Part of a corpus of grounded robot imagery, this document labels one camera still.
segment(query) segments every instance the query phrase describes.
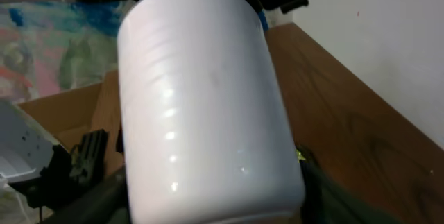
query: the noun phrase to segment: white container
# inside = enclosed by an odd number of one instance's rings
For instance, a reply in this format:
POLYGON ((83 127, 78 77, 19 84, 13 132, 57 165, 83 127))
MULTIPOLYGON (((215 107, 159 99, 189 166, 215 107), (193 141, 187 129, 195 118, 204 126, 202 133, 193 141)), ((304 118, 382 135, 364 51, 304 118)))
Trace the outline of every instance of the white container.
POLYGON ((142 0, 118 48, 134 223, 236 223, 301 206, 286 112, 246 1, 142 0))

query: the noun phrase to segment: colorful painting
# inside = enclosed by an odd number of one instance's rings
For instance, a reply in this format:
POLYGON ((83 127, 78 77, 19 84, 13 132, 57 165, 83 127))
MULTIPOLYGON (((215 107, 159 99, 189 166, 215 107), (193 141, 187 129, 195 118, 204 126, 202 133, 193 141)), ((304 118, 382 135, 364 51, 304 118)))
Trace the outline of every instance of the colorful painting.
POLYGON ((116 36, 133 1, 0 5, 0 98, 50 96, 117 68, 116 36))

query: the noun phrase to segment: wall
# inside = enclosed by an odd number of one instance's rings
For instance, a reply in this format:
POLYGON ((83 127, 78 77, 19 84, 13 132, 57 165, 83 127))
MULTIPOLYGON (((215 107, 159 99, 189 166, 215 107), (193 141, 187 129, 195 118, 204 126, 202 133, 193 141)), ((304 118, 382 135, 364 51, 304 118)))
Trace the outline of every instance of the wall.
POLYGON ((444 0, 310 0, 293 21, 444 148, 444 0))

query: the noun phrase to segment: wooden table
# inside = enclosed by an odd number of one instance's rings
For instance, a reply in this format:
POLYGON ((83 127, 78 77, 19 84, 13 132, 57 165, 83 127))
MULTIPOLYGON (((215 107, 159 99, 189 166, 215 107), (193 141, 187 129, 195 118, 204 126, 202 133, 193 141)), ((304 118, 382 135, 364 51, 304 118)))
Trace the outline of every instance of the wooden table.
POLYGON ((266 40, 295 143, 370 205, 444 223, 444 152, 296 25, 266 40))

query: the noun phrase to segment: white bottle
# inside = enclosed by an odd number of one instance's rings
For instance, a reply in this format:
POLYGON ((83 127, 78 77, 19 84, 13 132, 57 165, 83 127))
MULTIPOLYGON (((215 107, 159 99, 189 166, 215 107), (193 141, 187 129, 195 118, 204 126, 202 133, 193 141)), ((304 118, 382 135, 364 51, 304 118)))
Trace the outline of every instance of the white bottle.
POLYGON ((301 206, 278 82, 246 1, 141 0, 118 49, 134 223, 237 223, 301 206))

